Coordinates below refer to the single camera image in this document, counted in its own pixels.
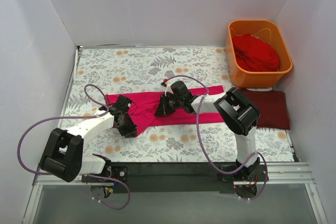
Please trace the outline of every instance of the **orange plastic bin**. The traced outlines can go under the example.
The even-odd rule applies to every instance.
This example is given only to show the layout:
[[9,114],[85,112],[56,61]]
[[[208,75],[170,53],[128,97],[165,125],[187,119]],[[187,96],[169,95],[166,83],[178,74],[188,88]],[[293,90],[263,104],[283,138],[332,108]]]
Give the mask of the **orange plastic bin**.
[[[256,36],[274,48],[280,58],[277,72],[249,72],[237,64],[232,39],[244,34]],[[293,67],[278,26],[268,20],[235,20],[231,22],[228,26],[225,49],[231,82],[238,88],[271,88]]]

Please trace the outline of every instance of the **red cloth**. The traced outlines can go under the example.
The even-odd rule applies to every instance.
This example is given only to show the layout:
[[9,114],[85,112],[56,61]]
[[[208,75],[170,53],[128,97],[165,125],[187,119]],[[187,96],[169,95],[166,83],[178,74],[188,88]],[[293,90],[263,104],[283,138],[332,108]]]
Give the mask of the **red cloth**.
[[[204,88],[190,89],[193,95],[204,94]],[[224,92],[223,86],[209,87],[210,94],[219,94]],[[134,114],[131,115],[133,122],[138,126],[138,135],[141,134],[148,126],[175,125],[175,124],[195,124],[196,115],[188,114],[183,109],[177,109],[174,114],[155,117],[154,113],[160,103],[160,95],[164,92],[141,92],[122,94],[131,99],[138,107]],[[106,95],[110,103],[117,100],[117,94]],[[135,110],[132,105],[130,114]],[[223,122],[223,118],[218,113],[203,113],[199,117],[200,123],[217,123]]]
[[257,127],[290,130],[285,93],[274,90],[240,91],[260,110]]
[[232,39],[238,65],[250,72],[277,72],[280,64],[277,52],[261,39],[250,34]]

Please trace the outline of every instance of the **pink garment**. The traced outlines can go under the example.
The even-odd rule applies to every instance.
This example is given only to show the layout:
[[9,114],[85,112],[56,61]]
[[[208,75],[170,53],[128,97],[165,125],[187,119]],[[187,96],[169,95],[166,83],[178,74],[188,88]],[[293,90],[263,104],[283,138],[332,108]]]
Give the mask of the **pink garment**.
[[[205,88],[190,89],[193,95],[204,94]],[[224,92],[222,86],[209,87],[209,94],[219,94]],[[138,135],[140,135],[148,126],[175,125],[175,124],[195,124],[196,115],[188,114],[183,109],[177,109],[174,114],[155,117],[154,113],[160,103],[160,95],[164,92],[141,92],[122,94],[131,99],[133,104],[129,113],[132,114],[133,122],[138,126]],[[107,94],[110,103],[117,100],[118,94]],[[203,113],[199,117],[200,123],[218,123],[224,120],[218,113]]]

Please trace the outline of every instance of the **white panel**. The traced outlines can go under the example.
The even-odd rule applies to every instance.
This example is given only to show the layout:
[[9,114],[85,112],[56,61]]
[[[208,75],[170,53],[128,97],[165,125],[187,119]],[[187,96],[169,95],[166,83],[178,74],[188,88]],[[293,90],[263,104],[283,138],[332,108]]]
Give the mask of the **white panel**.
[[52,0],[76,45],[222,45],[238,18],[274,20],[286,0]]
[[52,0],[76,45],[126,44],[132,40],[125,0]]
[[[34,176],[16,158],[19,137],[34,122],[59,115],[75,46],[50,0],[0,0],[0,216],[21,223]],[[37,167],[50,130],[28,135],[23,160]]]
[[291,139],[308,161],[329,223],[336,223],[336,0],[287,0],[277,22],[293,60],[286,92]]

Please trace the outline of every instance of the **cable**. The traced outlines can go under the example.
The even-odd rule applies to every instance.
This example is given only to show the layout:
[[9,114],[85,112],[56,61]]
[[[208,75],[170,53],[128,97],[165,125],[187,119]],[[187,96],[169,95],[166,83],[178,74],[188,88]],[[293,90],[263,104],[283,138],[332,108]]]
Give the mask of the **cable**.
[[245,186],[245,187],[249,187],[249,186],[252,184],[252,182],[253,182],[253,178],[251,179],[250,183],[248,183],[248,184],[246,184],[246,185],[244,185],[244,186]]
[[133,102],[133,101],[132,101],[132,103],[134,103],[134,105],[135,105],[135,110],[130,114],[130,116],[133,115],[136,112],[136,110],[138,109],[137,104],[135,102]]
[[255,199],[255,198],[257,198],[257,197],[259,197],[260,196],[260,194],[264,191],[264,189],[265,189],[265,186],[266,186],[266,180],[267,180],[267,174],[268,174],[268,170],[267,170],[267,164],[266,164],[266,160],[265,160],[265,158],[264,158],[264,156],[260,153],[260,152],[257,152],[257,153],[255,153],[255,152],[253,152],[253,153],[251,153],[248,157],[247,157],[247,159],[237,168],[237,169],[235,169],[235,170],[233,170],[233,171],[231,171],[231,172],[225,172],[225,171],[223,171],[223,170],[220,170],[213,162],[212,162],[212,160],[210,159],[210,157],[209,157],[209,155],[207,154],[207,152],[206,152],[206,150],[205,150],[205,148],[204,148],[204,145],[203,145],[203,142],[202,142],[202,139],[201,139],[201,132],[200,132],[200,117],[199,117],[199,114],[200,114],[200,111],[201,111],[201,106],[202,106],[202,103],[203,103],[203,100],[204,100],[204,98],[205,98],[205,95],[207,95],[207,94],[209,94],[209,89],[207,88],[207,86],[206,85],[204,85],[203,83],[201,83],[199,80],[197,80],[197,79],[195,79],[195,78],[193,78],[193,77],[190,77],[190,76],[186,76],[186,75],[184,75],[184,74],[180,74],[180,75],[177,75],[177,76],[172,76],[172,77],[170,77],[170,78],[168,78],[168,80],[171,80],[171,79],[173,79],[173,78],[176,78],[176,77],[186,77],[186,78],[190,78],[190,79],[192,79],[192,80],[194,80],[194,81],[196,81],[196,82],[198,82],[199,84],[201,84],[203,87],[205,87],[205,89],[206,89],[206,92],[205,92],[205,94],[202,96],[202,98],[201,98],[201,100],[200,100],[200,102],[199,102],[199,106],[198,106],[198,109],[197,109],[197,114],[196,114],[196,129],[197,129],[197,136],[198,136],[198,141],[200,142],[200,146],[201,146],[201,149],[202,149],[202,151],[203,151],[203,153],[204,153],[204,155],[205,155],[205,157],[206,157],[206,159],[208,160],[208,162],[210,163],[210,165],[218,172],[218,173],[220,173],[220,174],[223,174],[223,175],[231,175],[231,174],[234,174],[234,173],[236,173],[236,172],[238,172],[238,171],[240,171],[246,164],[247,164],[247,162],[254,156],[254,155],[256,155],[256,154],[258,154],[261,158],[262,158],[262,160],[264,161],[264,163],[265,163],[265,169],[266,169],[266,178],[265,178],[265,182],[264,182],[264,184],[263,184],[263,187],[261,188],[261,190],[260,190],[260,192],[256,195],[256,196],[254,196],[253,198],[251,198],[251,199]]
[[129,202],[130,202],[130,200],[131,200],[131,191],[130,191],[130,189],[128,188],[128,186],[127,186],[124,182],[122,182],[122,181],[120,181],[120,180],[118,180],[118,179],[114,179],[114,178],[106,178],[106,177],[100,177],[100,176],[96,176],[96,175],[92,175],[92,174],[88,174],[87,176],[88,176],[88,177],[91,177],[91,178],[96,178],[96,179],[107,179],[107,180],[116,182],[116,183],[118,183],[118,184],[121,184],[123,187],[125,187],[125,189],[127,190],[127,193],[128,193],[127,201],[126,201],[126,203],[125,203],[123,206],[121,206],[121,207],[115,207],[115,206],[113,206],[113,205],[107,203],[106,201],[101,200],[100,198],[93,197],[95,200],[97,200],[98,202],[103,203],[104,205],[106,205],[106,206],[108,206],[108,207],[110,207],[110,208],[112,208],[112,209],[114,209],[114,210],[121,210],[121,209],[124,209],[124,208],[129,204]]
[[[101,106],[104,106],[106,108],[106,111],[98,116],[104,116],[106,115],[107,113],[109,113],[109,108],[103,104],[103,103],[100,103],[98,101],[96,101],[95,99],[93,99],[87,92],[87,87],[94,87],[96,89],[98,89],[98,91],[104,96],[104,99],[106,100],[106,96],[105,94],[103,93],[103,91],[98,88],[96,85],[93,85],[93,84],[87,84],[85,85],[84,87],[84,93],[85,95],[94,103],[98,104],[98,105],[101,105]],[[24,133],[23,135],[21,136],[19,142],[18,142],[18,145],[17,145],[17,151],[16,151],[16,155],[17,155],[17,159],[20,163],[20,165],[22,166],[22,168],[30,173],[34,173],[36,175],[49,175],[49,173],[44,173],[44,172],[37,172],[35,170],[32,170],[30,168],[28,168],[22,161],[22,158],[21,158],[21,145],[22,145],[22,142],[23,142],[23,139],[26,137],[26,135],[28,134],[29,131],[31,131],[33,128],[35,128],[36,126],[38,126],[39,124],[42,124],[44,122],[48,122],[48,121],[52,121],[52,120],[60,120],[60,119],[91,119],[91,118],[96,118],[95,115],[91,115],[91,116],[54,116],[52,118],[46,118],[46,119],[43,119],[41,121],[38,121],[37,123],[34,123],[31,127],[29,127]]]

